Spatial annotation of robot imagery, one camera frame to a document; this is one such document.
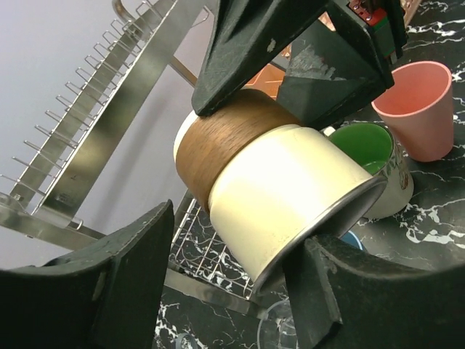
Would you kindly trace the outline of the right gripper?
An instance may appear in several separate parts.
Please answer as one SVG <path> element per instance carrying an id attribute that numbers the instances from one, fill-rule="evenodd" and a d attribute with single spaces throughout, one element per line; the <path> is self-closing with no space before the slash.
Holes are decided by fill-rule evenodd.
<path id="1" fill-rule="evenodd" d="M 407 41 L 399 1 L 338 1 L 335 27 L 316 20 L 291 45 L 277 101 L 314 129 L 364 108 L 393 85 L 389 64 Z"/>

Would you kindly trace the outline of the cream ceramic mug green inside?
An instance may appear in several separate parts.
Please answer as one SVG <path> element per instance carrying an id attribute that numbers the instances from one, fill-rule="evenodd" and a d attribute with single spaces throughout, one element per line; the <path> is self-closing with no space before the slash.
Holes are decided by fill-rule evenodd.
<path id="1" fill-rule="evenodd" d="M 373 123 L 355 123 L 323 134 L 373 176 L 387 179 L 377 202 L 365 213 L 369 220 L 390 217 L 403 210 L 414 192 L 413 178 L 391 132 Z"/>

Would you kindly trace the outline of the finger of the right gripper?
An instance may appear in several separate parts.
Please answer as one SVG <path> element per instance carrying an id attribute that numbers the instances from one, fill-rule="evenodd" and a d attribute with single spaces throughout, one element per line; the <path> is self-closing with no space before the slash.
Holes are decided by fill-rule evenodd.
<path id="1" fill-rule="evenodd" d="M 192 96 L 210 116 L 325 11 L 327 1 L 217 2 L 214 27 Z"/>

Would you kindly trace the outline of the light blue plastic cup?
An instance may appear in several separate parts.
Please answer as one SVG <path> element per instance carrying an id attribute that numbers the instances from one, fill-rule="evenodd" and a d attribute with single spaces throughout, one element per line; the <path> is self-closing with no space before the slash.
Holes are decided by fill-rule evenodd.
<path id="1" fill-rule="evenodd" d="M 363 246 L 363 244 L 361 243 L 360 239 L 352 232 L 352 231 L 347 231 L 342 237 L 341 237 L 341 240 L 353 247 L 355 247 L 356 249 L 359 249 L 359 250 L 362 250 L 364 251 L 365 250 L 365 247 Z"/>

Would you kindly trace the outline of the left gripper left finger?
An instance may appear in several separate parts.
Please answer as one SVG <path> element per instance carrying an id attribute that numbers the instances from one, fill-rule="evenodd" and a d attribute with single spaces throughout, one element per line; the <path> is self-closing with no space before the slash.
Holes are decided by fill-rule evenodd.
<path id="1" fill-rule="evenodd" d="M 1 272 L 3 348 L 151 348 L 174 208 L 40 267 Z"/>

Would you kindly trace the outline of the cream and brown cup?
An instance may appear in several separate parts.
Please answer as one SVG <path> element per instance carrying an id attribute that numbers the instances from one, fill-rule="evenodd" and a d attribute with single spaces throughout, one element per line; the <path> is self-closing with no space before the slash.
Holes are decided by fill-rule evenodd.
<path id="1" fill-rule="evenodd" d="M 303 240 L 344 235 L 386 186 L 256 89 L 236 92 L 211 116 L 189 113 L 173 154 L 255 294 L 283 283 L 283 261 Z"/>

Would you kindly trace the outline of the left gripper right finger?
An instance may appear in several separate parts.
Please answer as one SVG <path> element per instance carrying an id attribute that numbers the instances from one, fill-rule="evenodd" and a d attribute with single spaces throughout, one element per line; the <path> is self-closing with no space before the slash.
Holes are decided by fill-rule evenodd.
<path id="1" fill-rule="evenodd" d="M 324 235 L 283 271 L 300 348 L 464 346 L 463 265 L 419 270 Z"/>

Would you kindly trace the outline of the tall pink plastic cup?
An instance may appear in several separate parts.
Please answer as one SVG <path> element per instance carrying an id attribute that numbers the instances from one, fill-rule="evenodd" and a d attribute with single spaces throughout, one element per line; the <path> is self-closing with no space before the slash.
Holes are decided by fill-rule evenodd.
<path id="1" fill-rule="evenodd" d="M 453 148 L 453 87 L 448 67 L 408 63 L 392 72 L 394 85 L 372 107 L 415 161 L 432 162 Z"/>

